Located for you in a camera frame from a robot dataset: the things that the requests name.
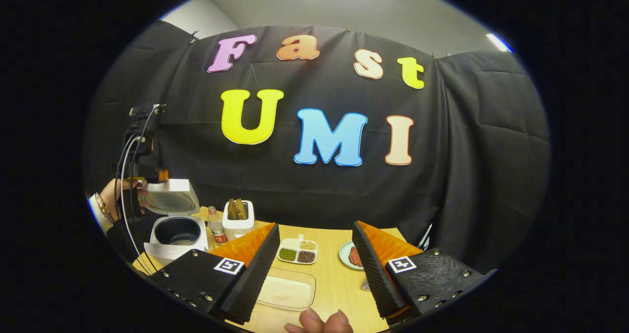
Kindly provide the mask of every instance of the steak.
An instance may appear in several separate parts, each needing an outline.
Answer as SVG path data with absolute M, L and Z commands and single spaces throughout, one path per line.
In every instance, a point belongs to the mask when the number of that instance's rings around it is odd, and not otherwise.
M 360 261 L 358 251 L 356 250 L 355 246 L 352 246 L 352 249 L 350 250 L 350 263 L 355 266 L 362 267 L 362 261 Z

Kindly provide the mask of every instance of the transparent container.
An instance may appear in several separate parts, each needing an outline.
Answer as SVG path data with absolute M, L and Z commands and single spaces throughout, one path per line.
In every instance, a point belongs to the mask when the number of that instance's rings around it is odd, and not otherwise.
M 316 279 L 306 273 L 270 268 L 258 295 L 258 304 L 288 311 L 303 311 L 315 301 Z

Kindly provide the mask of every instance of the orange letter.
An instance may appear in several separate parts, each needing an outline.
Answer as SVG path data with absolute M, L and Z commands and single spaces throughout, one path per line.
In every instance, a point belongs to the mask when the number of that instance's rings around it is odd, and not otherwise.
M 354 53 L 354 57 L 357 62 L 354 63 L 354 70 L 360 76 L 366 76 L 371 79 L 380 79 L 384 76 L 384 69 L 378 64 L 382 63 L 380 54 L 366 49 L 358 49 Z
M 283 40 L 282 44 L 284 46 L 277 51 L 277 57 L 281 60 L 293 60 L 295 58 L 304 60 L 314 59 L 321 53 L 316 49 L 315 36 L 291 36 Z
M 391 151 L 384 158 L 389 165 L 408 165 L 413 158 L 408 154 L 408 130 L 414 124 L 406 116 L 388 116 L 387 123 L 391 125 Z

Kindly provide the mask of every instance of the human hand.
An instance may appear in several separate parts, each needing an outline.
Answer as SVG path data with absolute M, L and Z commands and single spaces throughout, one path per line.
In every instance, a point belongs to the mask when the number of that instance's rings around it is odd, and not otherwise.
M 138 181 L 133 181 L 133 188 L 137 187 L 138 185 L 139 185 Z M 131 182 L 124 181 L 122 183 L 122 186 L 123 186 L 123 190 L 128 190 L 131 188 Z M 148 190 L 139 188 L 138 199 L 140 201 L 140 206 L 143 206 L 143 207 L 149 206 L 148 201 L 144 199 L 144 197 L 146 196 L 148 196 Z M 119 214 L 117 213 L 117 208 L 116 208 L 116 202 L 120 198 L 120 179 L 112 179 L 112 181 L 110 181 L 105 186 L 105 188 L 103 188 L 103 191 L 101 192 L 101 198 L 103 199 L 103 202 L 107 206 L 107 209 L 110 211 L 113 221 L 117 221 L 120 217 Z
M 347 316 L 341 310 L 323 322 L 315 310 L 308 308 L 299 315 L 299 323 L 303 328 L 287 323 L 284 329 L 288 333 L 353 333 Z

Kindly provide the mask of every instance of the black curtain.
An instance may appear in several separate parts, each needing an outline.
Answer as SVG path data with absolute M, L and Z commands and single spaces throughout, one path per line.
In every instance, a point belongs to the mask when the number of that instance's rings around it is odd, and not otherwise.
M 218 41 L 255 34 L 228 71 L 207 73 Z M 317 38 L 319 57 L 279 60 L 284 38 Z M 349 228 L 361 220 L 397 227 L 418 243 L 434 223 L 431 245 L 479 271 L 499 266 L 523 239 L 542 203 L 550 165 L 550 137 L 535 85 L 511 53 L 473 52 L 434 59 L 386 38 L 331 27 L 258 27 L 204 38 L 164 22 L 128 47 L 97 90 L 86 129 L 88 192 L 112 177 L 123 133 L 138 105 L 166 103 L 150 162 L 190 179 L 202 205 L 222 208 L 229 198 L 253 202 L 256 218 L 296 226 Z M 383 58 L 384 76 L 353 69 L 354 52 Z M 398 58 L 424 67 L 423 89 L 402 80 Z M 261 89 L 278 89 L 272 136 L 257 145 L 223 136 L 223 91 L 245 89 L 242 125 L 260 120 Z M 300 109 L 320 109 L 336 128 L 346 113 L 364 114 L 358 167 L 299 165 Z M 384 161 L 391 143 L 386 117 L 412 118 L 413 162 Z

